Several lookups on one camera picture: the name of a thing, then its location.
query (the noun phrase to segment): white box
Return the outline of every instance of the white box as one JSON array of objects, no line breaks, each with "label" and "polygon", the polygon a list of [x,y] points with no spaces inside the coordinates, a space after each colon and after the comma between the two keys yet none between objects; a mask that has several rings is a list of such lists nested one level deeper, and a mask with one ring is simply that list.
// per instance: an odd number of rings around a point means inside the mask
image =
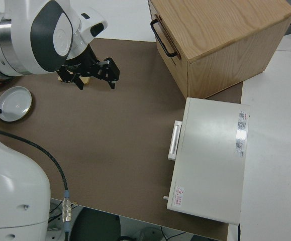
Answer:
[{"label": "white box", "polygon": [[247,105],[186,99],[168,209],[239,225],[248,120]]}]

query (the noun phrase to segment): white handle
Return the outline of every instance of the white handle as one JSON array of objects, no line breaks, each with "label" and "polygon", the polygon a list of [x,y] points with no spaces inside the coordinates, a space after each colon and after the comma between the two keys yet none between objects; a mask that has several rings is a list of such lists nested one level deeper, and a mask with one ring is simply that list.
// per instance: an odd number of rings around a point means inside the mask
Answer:
[{"label": "white handle", "polygon": [[182,126],[182,122],[179,122],[177,120],[174,122],[170,151],[169,151],[169,155],[168,155],[168,159],[172,160],[172,161],[175,161],[175,158],[176,158],[176,151],[177,151],[177,145],[179,143],[181,126]]}]

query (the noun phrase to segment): cable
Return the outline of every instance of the cable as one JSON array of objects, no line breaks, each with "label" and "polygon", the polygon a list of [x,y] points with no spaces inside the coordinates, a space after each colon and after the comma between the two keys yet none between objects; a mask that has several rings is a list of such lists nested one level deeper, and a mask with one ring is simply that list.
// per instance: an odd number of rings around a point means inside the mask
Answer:
[{"label": "cable", "polygon": [[65,232],[65,241],[69,240],[69,232]]},{"label": "cable", "polygon": [[160,226],[160,228],[161,228],[161,232],[162,232],[162,235],[163,235],[163,237],[164,237],[165,241],[167,241],[167,238],[166,238],[166,236],[165,236],[165,235],[164,235],[164,233],[163,233],[162,226]]},{"label": "cable", "polygon": [[173,238],[173,237],[177,237],[177,236],[179,236],[179,235],[185,234],[185,232],[181,232],[181,233],[179,233],[179,234],[177,234],[177,235],[173,235],[173,236],[167,238],[167,237],[164,235],[164,233],[163,233],[162,226],[160,226],[160,228],[161,228],[161,232],[162,232],[162,235],[163,235],[165,241],[168,241],[169,239],[171,239],[171,238]]},{"label": "cable", "polygon": [[238,225],[238,241],[240,241],[240,235],[241,235],[241,230],[240,230],[240,225]]},{"label": "cable", "polygon": [[58,169],[58,171],[59,171],[59,173],[61,175],[61,178],[63,179],[64,188],[65,188],[65,190],[68,190],[65,174],[64,174],[63,170],[61,169],[59,163],[56,161],[56,159],[49,152],[47,152],[44,148],[42,148],[41,146],[37,145],[36,143],[33,143],[33,142],[31,142],[31,141],[29,141],[29,140],[27,140],[25,138],[18,137],[16,135],[13,135],[11,133],[4,132],[4,131],[1,131],[1,130],[0,130],[0,134],[4,135],[6,137],[10,137],[10,138],[16,139],[18,141],[27,143],[28,145],[31,145],[31,146],[37,148],[38,150],[42,151],[43,153],[45,153],[53,161],[53,163],[56,165],[56,167],[57,167],[57,169]]},{"label": "cable", "polygon": [[53,210],[51,210],[50,212],[49,212],[49,214],[51,214],[53,211],[55,211],[58,207],[59,207],[59,205],[61,205],[61,203],[62,203],[63,201],[61,201]]}]

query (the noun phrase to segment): label sticker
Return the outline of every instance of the label sticker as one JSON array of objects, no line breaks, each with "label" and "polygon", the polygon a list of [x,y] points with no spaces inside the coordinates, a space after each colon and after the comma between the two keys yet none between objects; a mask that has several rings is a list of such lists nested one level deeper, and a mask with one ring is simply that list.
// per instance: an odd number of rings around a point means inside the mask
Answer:
[{"label": "label sticker", "polygon": [[174,206],[181,207],[182,199],[183,199],[184,188],[183,187],[176,187],[175,194],[174,194]]},{"label": "label sticker", "polygon": [[238,116],[238,125],[236,133],[236,151],[240,157],[244,156],[246,133],[247,133],[247,113],[241,111]]}]

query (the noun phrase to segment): warning label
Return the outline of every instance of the warning label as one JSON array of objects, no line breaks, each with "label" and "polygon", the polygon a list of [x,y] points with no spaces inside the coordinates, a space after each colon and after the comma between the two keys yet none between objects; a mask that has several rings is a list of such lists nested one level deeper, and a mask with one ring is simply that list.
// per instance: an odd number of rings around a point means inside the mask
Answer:
[{"label": "warning label", "polygon": [[174,206],[181,206],[183,199],[184,188],[176,187],[174,194]]}]

